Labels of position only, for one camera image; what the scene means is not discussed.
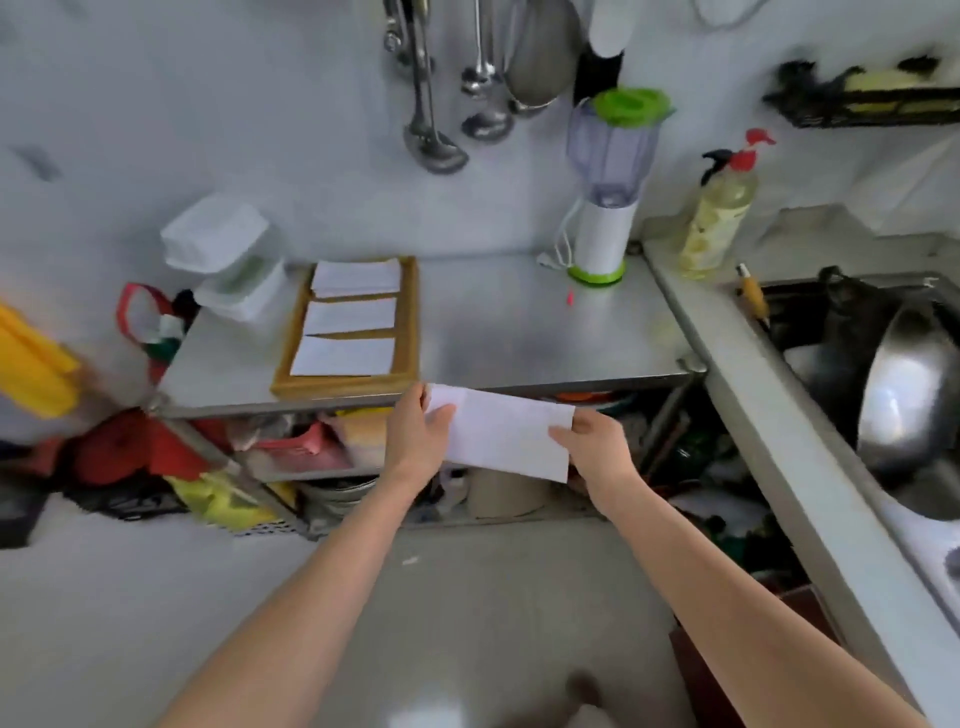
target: floor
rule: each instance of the floor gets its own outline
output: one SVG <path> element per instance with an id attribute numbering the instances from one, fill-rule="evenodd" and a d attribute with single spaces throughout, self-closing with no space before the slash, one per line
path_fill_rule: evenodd
<path id="1" fill-rule="evenodd" d="M 0 559 L 0 725 L 150 725 L 311 548 L 54 506 Z M 620 725 L 692 728 L 672 625 L 600 521 L 402 531 L 314 725 L 551 728 L 587 668 Z"/>

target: stainless steel counter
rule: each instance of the stainless steel counter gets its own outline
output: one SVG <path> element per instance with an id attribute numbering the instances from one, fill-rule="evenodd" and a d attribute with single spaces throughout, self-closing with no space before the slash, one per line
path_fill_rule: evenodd
<path id="1" fill-rule="evenodd" d="M 295 271 L 256 326 L 202 311 L 158 387 L 164 419 L 386 403 L 278 400 L 270 391 L 305 271 Z M 567 294 L 574 300 L 568 305 Z M 420 261 L 420 376 L 535 394 L 679 383 L 702 364 L 645 260 L 617 285 L 590 288 L 530 255 Z"/>

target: yellow cloth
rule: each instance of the yellow cloth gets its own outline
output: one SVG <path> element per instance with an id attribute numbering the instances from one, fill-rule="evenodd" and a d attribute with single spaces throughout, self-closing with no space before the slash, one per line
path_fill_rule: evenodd
<path id="1" fill-rule="evenodd" d="M 79 367 L 59 344 L 0 303 L 0 392 L 38 417 L 60 417 L 80 400 L 79 385 L 67 376 Z"/>

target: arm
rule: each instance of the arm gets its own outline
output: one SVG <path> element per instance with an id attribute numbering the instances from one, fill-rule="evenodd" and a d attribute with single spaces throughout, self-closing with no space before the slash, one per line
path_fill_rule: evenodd
<path id="1" fill-rule="evenodd" d="M 298 728 L 317 712 L 396 530 L 439 469 L 454 407 L 400 399 L 372 492 L 190 680 L 157 728 Z"/>
<path id="2" fill-rule="evenodd" d="M 551 427 L 750 728 L 922 728 L 899 695 L 760 586 L 636 473 L 618 422 Z"/>

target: blender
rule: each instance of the blender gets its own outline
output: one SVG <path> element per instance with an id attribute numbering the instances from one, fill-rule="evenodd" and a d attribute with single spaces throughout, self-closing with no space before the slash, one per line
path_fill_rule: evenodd
<path id="1" fill-rule="evenodd" d="M 566 156 L 584 182 L 581 200 L 567 213 L 560 237 L 575 279 L 593 285 L 616 283 L 643 184 L 653 165 L 660 124 L 671 113 L 666 94 L 649 88 L 615 88 L 585 99 L 572 112 Z M 577 210 L 572 252 L 566 226 Z"/>

